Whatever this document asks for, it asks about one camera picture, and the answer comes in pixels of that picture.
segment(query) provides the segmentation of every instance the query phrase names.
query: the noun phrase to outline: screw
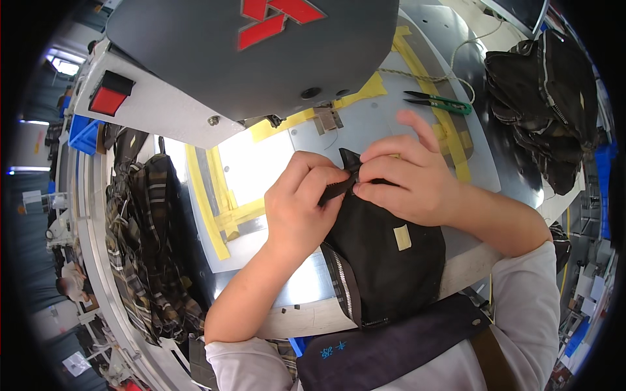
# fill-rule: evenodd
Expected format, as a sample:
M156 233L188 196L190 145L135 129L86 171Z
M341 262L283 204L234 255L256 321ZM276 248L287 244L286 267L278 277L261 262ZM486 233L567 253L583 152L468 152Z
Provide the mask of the screw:
M211 118L209 118L207 120L207 122L208 122L209 125L215 126L215 125L220 123L220 116L219 115L214 115Z

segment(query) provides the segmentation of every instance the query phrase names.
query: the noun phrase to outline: apron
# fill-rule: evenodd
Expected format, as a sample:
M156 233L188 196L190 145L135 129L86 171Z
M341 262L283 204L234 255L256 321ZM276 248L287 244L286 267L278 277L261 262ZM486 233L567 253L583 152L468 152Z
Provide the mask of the apron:
M296 361L298 375L305 391L369 391L470 339L488 390L514 390L513 374L490 324L467 296L456 293L398 323L313 339Z

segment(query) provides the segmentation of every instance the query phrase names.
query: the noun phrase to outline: person's left hand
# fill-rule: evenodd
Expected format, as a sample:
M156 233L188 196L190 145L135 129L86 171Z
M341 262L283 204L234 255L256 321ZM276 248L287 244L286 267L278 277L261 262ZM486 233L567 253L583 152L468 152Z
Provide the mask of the person's left hand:
M325 156L297 151L265 193L269 237L265 246L278 259L299 266L331 230L344 195L318 206L326 186L349 175Z

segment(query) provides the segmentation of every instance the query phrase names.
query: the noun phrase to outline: white shirt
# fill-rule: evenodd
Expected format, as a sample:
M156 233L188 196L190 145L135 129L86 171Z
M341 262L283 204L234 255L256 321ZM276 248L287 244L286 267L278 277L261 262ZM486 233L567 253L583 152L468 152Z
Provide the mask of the white shirt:
M496 263L491 270L495 324L490 325L520 391L543 390L558 355L559 291L554 245ZM205 347L221 391L302 390L266 341L212 342ZM468 340L377 391L486 390Z
M86 303L83 298L83 284L84 281L80 277L80 273L76 270L74 262L69 262L67 265L61 268L61 277L67 278L66 280L66 292L70 299L74 302Z

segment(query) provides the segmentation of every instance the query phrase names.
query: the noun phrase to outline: hand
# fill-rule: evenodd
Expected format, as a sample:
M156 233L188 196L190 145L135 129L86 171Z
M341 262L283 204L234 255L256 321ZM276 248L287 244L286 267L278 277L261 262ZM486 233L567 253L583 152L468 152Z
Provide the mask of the hand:
M461 184L441 156L430 125L411 110L399 110L396 119L411 126L419 141L402 135L373 142L361 155L354 194L415 224L448 225L456 214ZM388 156L393 154L400 159ZM399 187L369 183L377 178Z
M276 183L265 193L269 237L265 246L273 256L298 262L322 243L337 219L344 195L317 205L326 185L349 175L316 153L297 151Z

